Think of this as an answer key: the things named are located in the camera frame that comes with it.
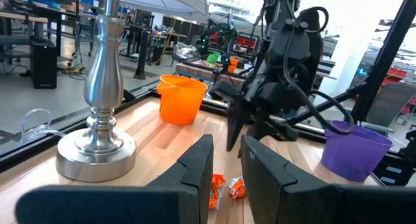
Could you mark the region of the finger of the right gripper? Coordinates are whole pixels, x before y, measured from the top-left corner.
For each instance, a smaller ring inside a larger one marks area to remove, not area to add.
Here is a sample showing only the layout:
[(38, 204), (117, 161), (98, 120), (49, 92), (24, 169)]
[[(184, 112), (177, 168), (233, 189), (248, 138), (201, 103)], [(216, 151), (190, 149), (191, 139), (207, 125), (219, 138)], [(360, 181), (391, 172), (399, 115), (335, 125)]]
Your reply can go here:
[(265, 136), (271, 136), (277, 141), (297, 141), (298, 132), (286, 122), (259, 119), (249, 127), (249, 135), (256, 140), (261, 140)]
[(230, 104), (227, 111), (227, 152), (233, 149), (242, 127), (250, 119), (252, 112), (253, 106), (245, 99)]

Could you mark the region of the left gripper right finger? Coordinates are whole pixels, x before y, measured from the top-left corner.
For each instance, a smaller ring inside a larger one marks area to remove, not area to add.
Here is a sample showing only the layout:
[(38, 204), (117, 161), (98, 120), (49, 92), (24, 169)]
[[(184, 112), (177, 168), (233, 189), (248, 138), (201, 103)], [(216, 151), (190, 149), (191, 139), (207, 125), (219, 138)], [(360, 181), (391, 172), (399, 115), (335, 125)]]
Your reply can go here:
[(328, 184), (247, 135), (240, 159), (255, 224), (416, 224), (416, 188)]

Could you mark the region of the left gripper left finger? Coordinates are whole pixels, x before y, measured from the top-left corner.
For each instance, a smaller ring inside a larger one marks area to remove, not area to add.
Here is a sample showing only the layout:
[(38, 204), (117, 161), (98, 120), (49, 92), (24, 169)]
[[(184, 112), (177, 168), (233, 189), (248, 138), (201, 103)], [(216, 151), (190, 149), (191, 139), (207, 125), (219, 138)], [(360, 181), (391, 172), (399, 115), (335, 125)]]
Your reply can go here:
[(214, 143), (203, 135), (146, 186), (42, 186), (22, 195), (18, 224), (207, 224)]

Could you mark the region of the orange candy wrapper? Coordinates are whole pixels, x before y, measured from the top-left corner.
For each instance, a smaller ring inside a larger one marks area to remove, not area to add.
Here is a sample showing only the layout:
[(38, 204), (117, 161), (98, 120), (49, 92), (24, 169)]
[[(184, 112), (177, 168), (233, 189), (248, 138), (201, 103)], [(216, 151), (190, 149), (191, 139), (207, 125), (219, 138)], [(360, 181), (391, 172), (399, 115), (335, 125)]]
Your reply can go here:
[(246, 197), (246, 186), (242, 175), (240, 177), (232, 178), (230, 180), (229, 194), (233, 199)]
[(221, 174), (214, 174), (211, 183), (211, 193), (209, 198), (209, 209), (218, 209), (222, 198), (222, 188), (226, 180)]

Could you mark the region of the purple plastic bucket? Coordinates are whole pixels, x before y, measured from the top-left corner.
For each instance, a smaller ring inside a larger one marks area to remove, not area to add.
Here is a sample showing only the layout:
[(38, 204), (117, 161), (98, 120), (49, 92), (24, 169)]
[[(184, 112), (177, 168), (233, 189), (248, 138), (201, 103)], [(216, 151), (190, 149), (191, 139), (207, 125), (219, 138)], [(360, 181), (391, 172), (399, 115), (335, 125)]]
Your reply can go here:
[(354, 125), (348, 135), (325, 129), (326, 143), (321, 162), (333, 173), (355, 182), (363, 182), (386, 152), (395, 144), (370, 129)]

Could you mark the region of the orange plastic pumpkin bucket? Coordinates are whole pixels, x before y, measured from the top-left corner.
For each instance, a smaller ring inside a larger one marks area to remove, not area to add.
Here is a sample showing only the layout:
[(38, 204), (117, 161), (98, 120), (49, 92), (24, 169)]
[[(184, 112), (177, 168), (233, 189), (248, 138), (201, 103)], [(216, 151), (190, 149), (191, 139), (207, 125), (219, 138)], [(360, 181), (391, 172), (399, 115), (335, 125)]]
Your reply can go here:
[(194, 123), (208, 85), (179, 75), (161, 75), (157, 93), (161, 96), (159, 115), (174, 125)]

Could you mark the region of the background wooden table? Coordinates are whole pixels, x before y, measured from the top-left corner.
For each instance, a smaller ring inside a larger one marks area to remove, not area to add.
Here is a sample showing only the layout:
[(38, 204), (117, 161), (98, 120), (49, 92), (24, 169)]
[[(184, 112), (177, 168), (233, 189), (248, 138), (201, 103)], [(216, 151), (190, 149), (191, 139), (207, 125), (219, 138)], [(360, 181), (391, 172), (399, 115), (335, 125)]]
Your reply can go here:
[(234, 73), (220, 73), (216, 69), (213, 68), (200, 68), (198, 66), (193, 66), (192, 64), (184, 64), (178, 63), (175, 67), (175, 72), (179, 75), (185, 77), (192, 77), (198, 80), (204, 80), (209, 82), (216, 82), (216, 81), (226, 81), (230, 84), (233, 84), (237, 88), (242, 88), (243, 84), (245, 83), (245, 77)]

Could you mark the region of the black table clamp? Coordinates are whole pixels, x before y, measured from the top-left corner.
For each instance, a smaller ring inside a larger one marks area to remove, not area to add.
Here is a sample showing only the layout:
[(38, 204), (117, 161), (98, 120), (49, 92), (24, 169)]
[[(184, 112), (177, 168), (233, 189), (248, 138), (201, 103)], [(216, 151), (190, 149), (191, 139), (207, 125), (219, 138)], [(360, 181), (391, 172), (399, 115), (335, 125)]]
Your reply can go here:
[(131, 101), (134, 101), (136, 97), (128, 90), (123, 90), (123, 100), (122, 103), (129, 103)]

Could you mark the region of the grey office chair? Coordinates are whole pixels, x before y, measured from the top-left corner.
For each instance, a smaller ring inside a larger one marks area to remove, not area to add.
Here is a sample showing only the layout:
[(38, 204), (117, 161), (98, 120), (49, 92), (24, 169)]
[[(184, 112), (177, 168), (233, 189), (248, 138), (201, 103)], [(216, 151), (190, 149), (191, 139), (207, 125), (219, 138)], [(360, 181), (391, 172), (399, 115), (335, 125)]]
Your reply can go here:
[(383, 127), (390, 126), (415, 94), (416, 86), (399, 82), (386, 84), (376, 95), (366, 122)]

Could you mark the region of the black desk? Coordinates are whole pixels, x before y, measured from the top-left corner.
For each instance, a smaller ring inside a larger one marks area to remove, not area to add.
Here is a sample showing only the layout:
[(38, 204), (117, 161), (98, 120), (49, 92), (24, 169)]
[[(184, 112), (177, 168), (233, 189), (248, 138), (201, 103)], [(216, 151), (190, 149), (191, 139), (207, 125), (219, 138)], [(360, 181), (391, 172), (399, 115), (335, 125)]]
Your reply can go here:
[(129, 35), (127, 36), (127, 54), (126, 57), (132, 58), (130, 55), (131, 52), (131, 46), (134, 42), (134, 34), (140, 35), (140, 42), (138, 44), (138, 64), (137, 68), (134, 74), (135, 79), (145, 80), (146, 74), (145, 74), (145, 63), (146, 63), (146, 55), (148, 50), (148, 42), (150, 38), (150, 31), (147, 31), (145, 27), (141, 27), (138, 25), (129, 25), (126, 28), (126, 31), (129, 32)]

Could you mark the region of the silver table lamp white shade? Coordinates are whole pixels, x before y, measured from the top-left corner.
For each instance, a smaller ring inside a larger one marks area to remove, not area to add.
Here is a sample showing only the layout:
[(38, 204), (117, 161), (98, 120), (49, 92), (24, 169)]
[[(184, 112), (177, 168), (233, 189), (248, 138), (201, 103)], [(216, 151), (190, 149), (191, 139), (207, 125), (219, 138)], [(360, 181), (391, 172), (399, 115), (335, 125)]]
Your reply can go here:
[(87, 127), (65, 135), (57, 145), (57, 171), (72, 182), (139, 181), (164, 154), (162, 149), (138, 148), (126, 133), (156, 122), (154, 100), (124, 110), (122, 126), (116, 126), (114, 110), (124, 92), (118, 55), (124, 29), (123, 20), (116, 17), (119, 2), (106, 0), (104, 14), (97, 17), (99, 46), (84, 86), (84, 99), (91, 108)]

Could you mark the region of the black computer tower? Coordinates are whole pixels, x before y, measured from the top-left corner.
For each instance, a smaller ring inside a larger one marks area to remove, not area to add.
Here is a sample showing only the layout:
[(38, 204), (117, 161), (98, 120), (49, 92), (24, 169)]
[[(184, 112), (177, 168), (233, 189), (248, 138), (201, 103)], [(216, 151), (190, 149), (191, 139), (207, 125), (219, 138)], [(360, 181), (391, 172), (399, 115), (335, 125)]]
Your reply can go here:
[(57, 87), (57, 47), (50, 41), (31, 36), (30, 72), (35, 89), (55, 89)]

